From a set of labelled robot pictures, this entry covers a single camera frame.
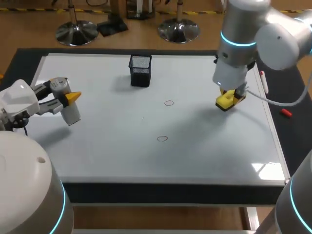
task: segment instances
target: floor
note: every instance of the floor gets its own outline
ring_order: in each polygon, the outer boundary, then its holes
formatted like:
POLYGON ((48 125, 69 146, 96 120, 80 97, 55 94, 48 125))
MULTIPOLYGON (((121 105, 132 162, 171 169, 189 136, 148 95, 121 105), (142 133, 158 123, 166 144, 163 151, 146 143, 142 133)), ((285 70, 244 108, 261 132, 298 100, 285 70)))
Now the floor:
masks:
MULTIPOLYGON (((87 9, 84 0, 74 1, 77 8, 87 9)), ((100 0, 90 0, 92 4, 100 0)), ((174 11, 175 2, 158 6, 174 11)), ((272 0, 279 10, 312 8, 310 0, 272 0)), ((0 7, 50 8, 50 0, 2 0, 0 7)), ((56 8, 67 7, 59 0, 56 8)), ((185 11, 216 10, 217 0, 186 0, 185 11)), ((94 23, 106 21, 105 14, 77 13, 80 20, 94 23)), ((103 38, 101 35, 85 48, 209 50, 217 49, 222 15, 185 16, 198 23, 201 33, 186 44, 172 44, 157 35, 158 25, 172 16, 156 15, 147 21, 125 20, 129 30, 103 38)), ((0 12, 0 74, 4 74, 17 48, 64 47, 55 40, 56 29, 69 20, 68 13, 55 12, 0 12)), ((312 57, 302 59, 298 68, 306 82, 311 72, 312 57)), ((258 208, 262 221, 271 210, 258 208)), ((210 229, 242 230, 245 228, 238 207, 75 207, 75 228, 92 229, 210 229)))

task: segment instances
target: red marker cap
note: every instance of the red marker cap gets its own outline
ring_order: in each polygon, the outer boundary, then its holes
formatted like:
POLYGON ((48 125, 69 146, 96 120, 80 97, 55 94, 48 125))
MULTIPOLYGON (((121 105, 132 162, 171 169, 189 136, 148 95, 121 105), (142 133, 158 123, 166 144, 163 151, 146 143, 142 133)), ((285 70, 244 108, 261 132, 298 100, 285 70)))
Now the red marker cap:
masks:
POLYGON ((286 109, 281 110, 280 113, 283 114, 284 116, 288 117, 288 118, 293 116, 293 114, 286 109))

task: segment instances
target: white table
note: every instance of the white table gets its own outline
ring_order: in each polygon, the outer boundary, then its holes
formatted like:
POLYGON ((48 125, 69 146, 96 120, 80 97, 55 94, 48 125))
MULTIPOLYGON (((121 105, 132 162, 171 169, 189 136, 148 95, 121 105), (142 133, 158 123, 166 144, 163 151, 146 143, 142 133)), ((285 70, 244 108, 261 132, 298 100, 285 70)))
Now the white table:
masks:
MULTIPOLYGON (((149 88, 130 86, 129 58, 43 57, 33 84, 68 77, 82 91, 78 123, 47 114, 27 125, 63 182, 284 186, 290 176, 267 103, 248 95, 219 110, 214 57, 153 56, 149 88)), ((247 81, 264 95, 257 67, 247 81)))

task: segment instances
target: black box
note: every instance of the black box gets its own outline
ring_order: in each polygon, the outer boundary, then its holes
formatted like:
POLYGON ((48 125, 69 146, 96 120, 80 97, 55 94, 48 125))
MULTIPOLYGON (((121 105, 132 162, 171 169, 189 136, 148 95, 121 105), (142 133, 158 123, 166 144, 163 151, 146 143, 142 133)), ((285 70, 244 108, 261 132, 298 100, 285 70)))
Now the black box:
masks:
POLYGON ((151 82, 152 56, 131 55, 129 68, 131 85, 136 87, 149 87, 151 82))

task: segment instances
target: chrome base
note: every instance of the chrome base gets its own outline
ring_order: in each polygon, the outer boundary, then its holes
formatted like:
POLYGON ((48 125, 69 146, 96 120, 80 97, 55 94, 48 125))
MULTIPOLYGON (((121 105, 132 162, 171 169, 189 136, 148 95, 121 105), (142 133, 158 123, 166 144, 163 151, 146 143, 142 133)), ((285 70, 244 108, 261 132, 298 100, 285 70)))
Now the chrome base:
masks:
POLYGON ((77 24, 72 22, 63 24, 56 32, 56 38, 59 43, 71 46, 88 44, 97 36, 97 26, 85 20, 78 20, 77 24))
POLYGON ((177 22, 176 19, 168 19, 158 27, 158 33, 167 41, 186 43, 198 37, 199 27, 189 19, 182 19, 181 22, 177 22))

